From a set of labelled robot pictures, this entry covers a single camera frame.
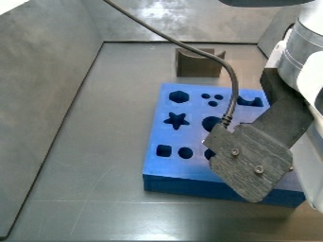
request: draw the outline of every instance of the cable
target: cable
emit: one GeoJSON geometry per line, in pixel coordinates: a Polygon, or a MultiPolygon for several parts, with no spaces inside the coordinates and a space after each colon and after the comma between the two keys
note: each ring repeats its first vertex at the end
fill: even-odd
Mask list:
{"type": "Polygon", "coordinates": [[[239,82],[238,82],[238,77],[236,77],[236,73],[234,71],[232,66],[230,65],[230,63],[223,60],[222,58],[219,58],[218,56],[188,46],[187,44],[184,44],[183,42],[175,40],[172,37],[170,37],[168,35],[166,35],[164,33],[162,33],[159,30],[156,30],[152,26],[150,26],[147,23],[144,23],[140,19],[138,19],[132,14],[130,14],[122,7],[119,7],[111,0],[104,0],[107,2],[107,4],[114,7],[116,10],[119,10],[130,19],[132,19],[139,25],[142,25],[143,27],[146,27],[151,32],[154,32],[156,35],[159,35],[160,37],[163,37],[166,40],[168,40],[170,42],[175,43],[176,45],[179,45],[182,48],[192,51],[194,53],[199,54],[202,57],[206,57],[214,61],[216,61],[226,69],[228,76],[231,78],[232,81],[232,94],[231,94],[231,98],[230,98],[230,102],[228,102],[228,107],[227,107],[227,111],[223,115],[222,118],[222,124],[224,125],[224,127],[227,128],[231,120],[232,120],[232,115],[235,112],[235,108],[236,108],[236,103],[238,103],[238,97],[239,97],[239,82]]]}

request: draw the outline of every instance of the blue foam board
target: blue foam board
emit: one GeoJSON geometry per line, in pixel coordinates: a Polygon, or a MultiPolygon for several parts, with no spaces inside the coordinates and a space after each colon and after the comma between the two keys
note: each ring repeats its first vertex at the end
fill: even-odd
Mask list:
{"type": "MultiPolygon", "coordinates": [[[[203,120],[222,118],[230,95],[231,88],[162,84],[143,168],[147,191],[246,201],[211,170],[207,147],[202,144],[210,129],[203,127],[203,120]]],[[[228,129],[234,131],[238,124],[254,122],[267,108],[263,91],[240,90],[228,129]]],[[[304,200],[295,171],[291,171],[260,203],[296,207],[304,200]]]]}

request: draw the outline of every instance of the white robot body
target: white robot body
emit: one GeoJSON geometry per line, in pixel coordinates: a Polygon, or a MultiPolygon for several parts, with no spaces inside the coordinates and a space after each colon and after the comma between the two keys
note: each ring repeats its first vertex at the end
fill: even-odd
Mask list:
{"type": "Polygon", "coordinates": [[[303,6],[287,37],[270,55],[267,68],[278,68],[287,85],[307,99],[314,122],[307,133],[312,158],[294,153],[294,165],[310,205],[323,213],[323,115],[316,99],[323,89],[323,0],[303,6]]]}

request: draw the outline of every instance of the gray wall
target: gray wall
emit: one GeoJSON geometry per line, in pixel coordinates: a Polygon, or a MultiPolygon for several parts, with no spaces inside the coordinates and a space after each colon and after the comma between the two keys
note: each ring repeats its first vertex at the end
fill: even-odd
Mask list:
{"type": "Polygon", "coordinates": [[[0,16],[0,237],[5,237],[103,39],[79,0],[0,16]]]}
{"type": "MultiPolygon", "coordinates": [[[[163,41],[103,0],[81,1],[107,42],[163,41]]],[[[200,43],[258,43],[280,9],[232,8],[218,0],[115,2],[180,41],[200,43]]]]}
{"type": "Polygon", "coordinates": [[[290,24],[294,24],[300,12],[300,5],[282,8],[259,40],[258,46],[268,57],[278,42],[283,40],[290,24]]]}

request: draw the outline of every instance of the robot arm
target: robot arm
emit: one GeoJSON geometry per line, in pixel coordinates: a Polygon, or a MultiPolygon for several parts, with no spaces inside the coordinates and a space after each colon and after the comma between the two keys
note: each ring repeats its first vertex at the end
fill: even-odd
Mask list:
{"type": "MultiPolygon", "coordinates": [[[[311,1],[220,0],[220,2],[234,7],[276,7],[311,1]]],[[[322,11],[323,0],[303,6],[292,31],[274,48],[262,76],[271,104],[268,111],[251,125],[238,126],[234,133],[215,126],[204,141],[204,145],[218,153],[211,158],[212,170],[250,201],[262,200],[288,172],[288,165],[292,164],[288,149],[307,130],[312,118],[319,144],[323,144],[322,11]]],[[[307,199],[320,212],[323,212],[322,159],[320,157],[295,164],[307,199]]]]}

